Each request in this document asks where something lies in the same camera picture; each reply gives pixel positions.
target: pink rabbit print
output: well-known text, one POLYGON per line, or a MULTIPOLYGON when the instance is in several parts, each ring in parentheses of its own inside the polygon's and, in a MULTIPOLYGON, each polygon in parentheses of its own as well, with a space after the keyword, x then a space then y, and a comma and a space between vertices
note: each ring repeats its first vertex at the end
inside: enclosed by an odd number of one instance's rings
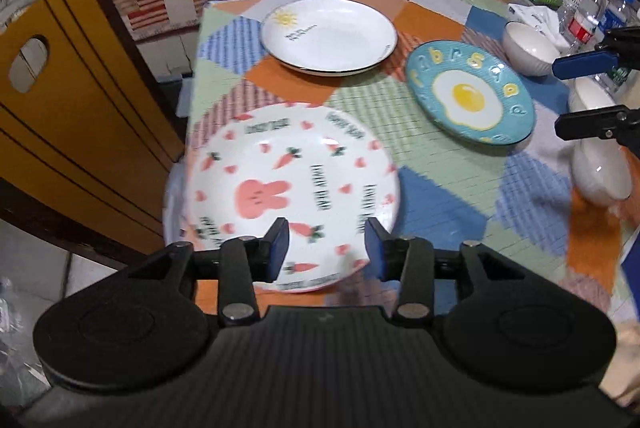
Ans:
POLYGON ((263 184, 255 179, 244 181, 236 189, 236 211, 242 218, 258 218, 268 209, 282 209, 289 199, 279 197, 291 188, 287 181, 263 184))

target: blue patch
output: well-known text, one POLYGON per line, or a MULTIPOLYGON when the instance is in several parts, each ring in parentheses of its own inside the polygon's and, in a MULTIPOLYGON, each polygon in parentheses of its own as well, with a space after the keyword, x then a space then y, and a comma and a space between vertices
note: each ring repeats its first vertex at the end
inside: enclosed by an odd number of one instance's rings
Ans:
POLYGON ((507 24, 502 16, 498 16, 491 11, 485 11, 478 7, 471 7, 469 16, 466 19, 465 27, 468 29, 482 32, 485 36, 489 36, 494 40, 502 41, 504 26, 507 24))
POLYGON ((244 75, 267 51, 260 42, 260 22, 239 16, 216 30, 198 49, 198 57, 244 75))
POLYGON ((458 250, 463 240, 482 240, 487 218, 433 181, 403 167, 397 234, 421 236, 437 249, 458 250))
POLYGON ((495 218, 549 254, 564 256, 569 234, 571 184, 524 152, 509 155, 495 218))
POLYGON ((522 83, 529 90, 530 96, 549 110, 557 114, 567 113, 569 87, 553 75, 529 78, 520 76, 522 83))

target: blue plate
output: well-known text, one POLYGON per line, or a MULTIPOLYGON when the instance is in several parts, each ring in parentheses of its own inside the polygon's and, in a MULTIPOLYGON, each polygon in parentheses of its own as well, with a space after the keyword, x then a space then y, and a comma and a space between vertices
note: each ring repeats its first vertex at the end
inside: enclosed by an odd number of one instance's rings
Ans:
POLYGON ((404 69, 420 105, 455 135, 508 145, 533 130, 536 113, 518 74, 478 46, 423 43, 409 55, 404 69))

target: wooden cabinet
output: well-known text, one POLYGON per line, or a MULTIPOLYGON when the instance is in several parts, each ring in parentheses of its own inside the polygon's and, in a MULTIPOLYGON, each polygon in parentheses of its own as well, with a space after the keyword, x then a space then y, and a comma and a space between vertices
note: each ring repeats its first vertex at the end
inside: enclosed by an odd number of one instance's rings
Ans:
POLYGON ((162 247, 164 184, 184 144, 113 3, 38 0, 0 49, 0 181, 133 251, 162 247), (14 59, 33 38, 47 57, 19 90, 14 59))

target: plate rim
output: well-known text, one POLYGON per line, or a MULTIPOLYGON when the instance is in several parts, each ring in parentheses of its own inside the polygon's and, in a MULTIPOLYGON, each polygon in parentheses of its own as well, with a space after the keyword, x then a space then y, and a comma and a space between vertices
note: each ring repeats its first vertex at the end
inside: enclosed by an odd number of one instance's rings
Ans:
MULTIPOLYGON (((260 106, 259 108, 254 108, 253 110, 248 110, 247 112, 254 112, 254 111, 257 111, 257 110, 261 110, 263 108, 269 108, 271 106, 287 105, 287 104, 291 104, 291 103, 294 103, 294 104, 305 104, 305 105, 312 104, 312 103, 309 103, 309 101, 281 101, 281 102, 266 104, 264 106, 260 106)), ((400 212, 400 202, 402 200, 402 188, 401 188, 401 185, 400 185, 400 177, 398 175, 398 170, 399 170, 398 164, 396 163, 394 158, 391 156, 390 149, 388 148, 388 146, 386 146, 384 141, 380 140, 378 138, 378 136, 375 135, 372 132, 372 130, 371 130, 371 128, 369 128, 369 126, 367 126, 366 124, 362 123, 356 116, 353 116, 353 115, 351 115, 351 114, 349 114, 349 113, 347 113, 347 112, 345 112, 345 111, 343 111, 341 109, 333 108, 331 106, 326 106, 324 104, 316 106, 315 108, 324 108, 324 109, 327 110, 327 112, 333 111, 333 112, 336 112, 336 113, 338 113, 338 114, 340 114, 342 116, 347 116, 348 118, 350 118, 350 120, 356 120, 358 125, 361 128, 363 128, 363 130, 366 131, 366 133, 369 133, 371 140, 377 140, 377 141, 379 141, 381 143, 381 145, 383 147, 382 149, 383 149, 383 151, 385 153, 386 158, 388 159, 389 164, 390 165, 393 164, 393 166, 396 167, 396 169, 393 171, 393 173, 390 173, 390 175, 393 176, 393 186, 394 186, 395 194, 398 196, 395 199, 395 201, 393 202, 393 204, 392 204, 393 208, 392 208, 392 213, 391 213, 391 223, 390 223, 389 230, 388 230, 389 233, 391 233, 394 230, 394 228, 396 227, 396 223, 398 221, 398 216, 399 216, 399 212, 400 212)), ((233 118, 229 119, 229 122, 227 122, 225 125, 223 125, 220 128, 218 128, 216 133, 214 135, 212 135, 212 137, 209 138, 209 141, 207 141, 207 143, 203 144, 200 148, 198 148, 198 156, 197 156, 196 161, 195 161, 196 165, 201 160, 201 156, 205 156, 205 155, 208 154, 209 147, 210 147, 210 145, 212 143, 212 140, 215 137, 217 137, 218 135, 220 135, 220 137, 222 137, 223 136, 223 133, 222 133, 223 130, 225 130, 229 125, 234 125, 234 124, 238 124, 238 122, 233 121, 233 118)), ((193 182, 193 179, 190 179, 189 180, 189 183, 190 183, 189 186, 191 186, 192 182, 193 182)), ((186 199, 186 200, 190 203, 190 206, 193 205, 193 199, 186 199)), ((369 258, 369 255, 367 255, 366 248, 364 248, 364 254, 367 256, 367 258, 369 258)), ((358 267, 358 268, 352 269, 350 271, 347 271, 345 273, 342 273, 340 278, 338 278, 337 280, 334 280, 332 282, 321 284, 319 286, 304 287, 303 289, 277 289, 277 288, 271 287, 271 286, 275 285, 275 281, 273 283, 254 282, 254 285, 257 285, 258 287, 261 287, 261 288, 263 288, 265 290, 270 290, 270 291, 274 291, 274 292, 278 292, 278 293, 286 293, 286 294, 313 292, 313 291, 318 291, 319 289, 324 289, 326 287, 330 287, 332 285, 340 283, 341 281, 344 281, 348 277, 356 274, 358 271, 363 270, 364 267, 358 267)))
POLYGON ((393 29, 394 32, 394 43, 393 46, 389 48, 388 53, 386 53, 385 56, 383 56, 383 58, 368 64, 366 66, 363 66, 361 68, 352 68, 351 70, 318 70, 318 69, 311 69, 311 68, 306 68, 304 66, 298 66, 296 64, 293 64, 289 61, 283 61, 282 59, 280 59, 278 56, 276 56, 275 54, 273 54, 273 52, 271 52, 271 50, 269 49, 269 47, 264 43, 264 23, 266 20, 269 19, 269 17, 276 11, 281 10, 284 7, 289 7, 291 5, 295 5, 298 3, 305 3, 305 2, 309 2, 312 0, 296 0, 294 2, 290 2, 284 5, 281 5, 280 7, 276 7, 275 9, 271 10, 260 22, 260 44, 264 47, 264 49, 267 51, 267 53, 271 56, 273 56, 273 58, 276 58, 278 61, 281 61, 285 64, 288 64, 289 66, 295 66, 296 68, 299 68, 300 70, 305 70, 307 72, 327 72, 329 74, 344 74, 344 75, 350 75, 350 73, 353 72, 360 72, 363 69, 368 69, 368 68, 372 68, 374 66, 376 66, 377 64, 380 64, 382 61, 385 61, 386 58, 388 58, 391 54, 394 53, 396 46, 398 46, 398 30, 396 29, 396 26, 393 24, 393 22, 387 18, 383 13, 381 13, 379 10, 374 9, 373 7, 365 4, 365 3, 361 3, 361 2, 356 2, 354 0, 340 0, 341 2, 346 2, 346 3, 350 3, 350 4, 358 4, 358 5, 362 5, 364 7, 366 7, 367 9, 371 9, 372 11, 377 12, 378 14, 380 14, 380 16, 382 16, 386 21, 388 21, 389 25, 391 26, 391 28, 393 29))
POLYGON ((409 84, 409 88, 411 89, 411 92, 414 94, 414 98, 417 100, 418 105, 420 105, 420 108, 422 108, 422 110, 429 116, 429 118, 436 123, 439 127, 441 127, 444 131, 446 131, 447 133, 453 134, 455 135, 456 138, 458 139, 462 139, 465 141, 469 141, 470 143, 473 144, 484 144, 486 146, 498 146, 498 147, 503 147, 503 146, 513 146, 515 144, 519 144, 525 140, 527 140, 529 137, 531 137, 531 134, 533 133, 533 130, 536 127, 536 122, 538 121, 537 116, 536 116, 536 107, 533 104, 533 98, 531 96, 531 94, 529 93, 529 90, 527 89, 527 87, 524 85, 523 81, 521 80, 520 76, 516 73, 515 70, 513 70, 513 68, 511 68, 511 65, 508 63, 508 61, 504 61, 500 58, 498 58, 497 56, 494 56, 492 53, 490 53, 488 50, 482 48, 479 45, 474 45, 473 43, 465 43, 465 42, 460 42, 460 41, 456 41, 456 40, 430 40, 428 42, 424 42, 421 43, 420 45, 416 46, 410 53, 409 55, 406 57, 406 59, 404 60, 404 76, 405 78, 408 80, 408 84, 409 84), (425 45, 429 45, 430 43, 439 43, 439 42, 444 42, 444 43, 461 43, 463 45, 466 46, 472 46, 475 47, 479 50, 482 50, 485 54, 489 55, 491 58, 494 58, 496 61, 500 61, 501 63, 505 64, 505 66, 514 74, 514 76, 516 77, 516 80, 519 84, 519 88, 522 88, 524 91, 527 92, 527 95, 529 96, 529 100, 531 101, 531 108, 533 109, 533 123, 531 125, 531 130, 529 131, 529 133, 527 133, 527 135, 525 135, 522 139, 518 139, 518 140, 513 140, 510 141, 508 143, 486 143, 484 141, 480 141, 478 139, 475 139, 473 137, 468 137, 466 135, 462 135, 462 133, 460 133, 458 130, 455 130, 454 128, 450 127, 449 125, 446 124, 446 122, 441 121, 441 119, 436 118, 436 116, 433 115, 433 113, 427 109, 424 104, 422 103, 422 101, 420 100, 420 98, 418 97, 417 91, 416 91, 416 87, 414 87, 414 83, 411 81, 411 78, 408 75, 408 71, 409 71, 409 59, 418 51, 419 48, 421 48, 422 46, 425 45))

